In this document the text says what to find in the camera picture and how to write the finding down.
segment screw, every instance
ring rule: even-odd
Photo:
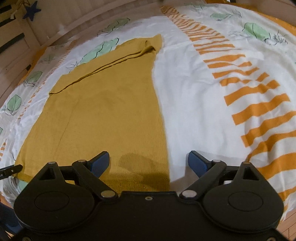
[[[153,199],[153,197],[150,197],[150,196],[145,197],[145,200],[147,200],[147,201],[151,201],[152,199]]]
[[[186,198],[195,197],[197,195],[196,191],[193,190],[185,190],[182,192],[182,195]]]
[[[22,241],[32,241],[29,237],[23,237]]]
[[[101,196],[104,198],[111,198],[114,197],[116,193],[112,190],[105,190],[101,192]]]

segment folded yellow sweater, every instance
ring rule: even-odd
[[[101,176],[117,192],[169,189],[163,122],[152,83],[160,35],[133,39],[63,75],[26,138],[16,164],[30,181],[49,161],[60,166],[106,150]]]

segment bed sheet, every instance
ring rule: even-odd
[[[14,163],[61,75],[127,40],[156,34],[163,47],[152,77],[171,190],[197,179],[186,163],[196,150],[228,165],[252,162],[283,199],[285,213],[293,209],[296,37],[255,12],[227,4],[199,1],[134,11],[79,40],[49,47],[1,108],[0,168]],[[11,203],[25,185],[13,177],[0,183]]]

